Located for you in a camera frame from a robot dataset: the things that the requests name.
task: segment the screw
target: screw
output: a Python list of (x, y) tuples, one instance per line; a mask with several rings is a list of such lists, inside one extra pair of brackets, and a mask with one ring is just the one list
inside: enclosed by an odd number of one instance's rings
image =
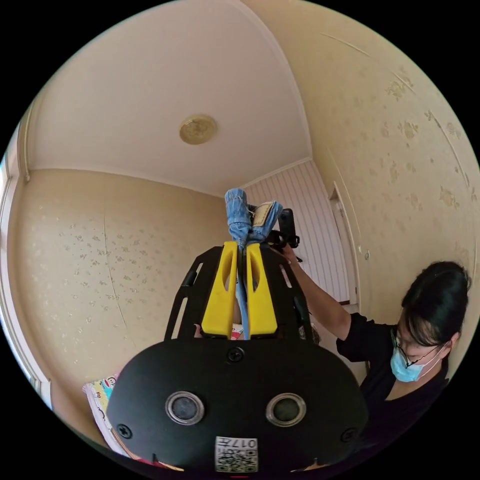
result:
[(132, 438), (132, 431), (123, 423), (120, 423), (120, 425), (116, 426), (117, 432), (120, 434), (121, 437), (124, 439), (131, 439)]
[(357, 429), (356, 428), (347, 428), (341, 435), (340, 440), (347, 444), (351, 442), (357, 436)]
[(244, 357), (244, 352), (241, 348), (238, 348), (237, 346), (234, 348), (231, 348), (228, 353), (226, 354), (226, 357), (230, 362), (240, 362), (240, 360), (243, 359)]

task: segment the window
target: window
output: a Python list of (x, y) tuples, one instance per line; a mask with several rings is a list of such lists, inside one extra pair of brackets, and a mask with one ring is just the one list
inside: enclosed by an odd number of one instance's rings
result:
[(20, 175), (12, 176), (9, 163), (17, 161), (17, 135), (14, 133), (7, 152), (0, 163), (0, 323), (10, 349), (19, 367), (35, 391), (51, 409), (50, 381), (37, 364), (22, 333), (10, 290), (8, 277), (7, 233), (14, 192)]

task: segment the black hair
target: black hair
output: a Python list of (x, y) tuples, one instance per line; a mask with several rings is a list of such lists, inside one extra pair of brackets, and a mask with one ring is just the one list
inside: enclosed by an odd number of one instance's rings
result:
[(454, 261), (432, 263), (418, 275), (401, 302), (404, 326), (418, 345), (441, 346), (461, 333), (471, 283)]

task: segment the wall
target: wall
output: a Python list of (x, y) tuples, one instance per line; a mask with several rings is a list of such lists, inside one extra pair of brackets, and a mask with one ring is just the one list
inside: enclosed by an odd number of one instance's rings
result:
[(347, 270), (329, 196), (317, 166), (302, 162), (245, 187), (249, 202), (277, 200), (293, 210), (296, 250), (312, 280), (339, 302), (349, 299)]
[[(10, 327), (15, 331), (16, 342), (19, 343), (25, 354), (26, 362), (29, 367), (25, 368), (24, 373), (29, 377), (33, 370), (38, 380), (43, 382), (42, 388), (46, 388), (49, 393), (47, 404), (51, 403), (54, 398), (55, 413), (62, 419), (68, 419), (68, 423), (79, 432), (87, 435), (97, 443), (107, 446), (102, 435), (100, 434), (91, 414), (82, 410), (77, 403), (65, 392), (61, 381), (51, 371), (39, 349), (35, 336), (32, 334), (30, 326), (25, 321), (25, 312), (23, 310), (21, 297), (21, 286), (18, 282), (17, 275), (17, 251), (18, 251), (18, 225), (19, 211), (21, 199), (24, 194), (25, 182), (23, 163), (19, 162), (19, 152), (17, 143), (19, 136), (22, 135), (22, 125), (16, 128), (6, 150), (6, 161), (8, 164), (8, 172), (10, 181), (7, 184), (4, 203), (1, 212), (1, 289), (2, 289), (2, 307), (8, 309), (9, 320), (12, 322)], [(18, 334), (16, 326), (21, 325), (21, 334)]]
[(92, 438), (82, 385), (163, 339), (193, 260), (229, 239), (225, 202), (76, 170), (33, 171), (18, 198), (8, 252), (17, 314), (53, 378), (54, 411)]
[(362, 313), (395, 323), (429, 263), (456, 260), (473, 285), (458, 367), (480, 314), (479, 167), (445, 98), (400, 50), (360, 23), (300, 0), (243, 0), (282, 47), (308, 118), (313, 159), (338, 184)]

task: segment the hand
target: hand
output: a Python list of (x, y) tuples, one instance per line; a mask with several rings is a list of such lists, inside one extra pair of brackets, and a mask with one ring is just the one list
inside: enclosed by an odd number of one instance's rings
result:
[(288, 245), (288, 243), (283, 248), (281, 255), (283, 255), (292, 266), (299, 262), (297, 260), (297, 256), (295, 255), (294, 249), (290, 245)]
[(203, 338), (203, 336), (201, 334), (202, 328), (197, 323), (195, 323), (194, 325), (195, 325), (195, 333), (193, 334), (193, 338), (194, 339), (202, 339)]
[(328, 465), (318, 465), (317, 463), (314, 463), (313, 465), (304, 468), (303, 471), (322, 469), (323, 467), (328, 467)]

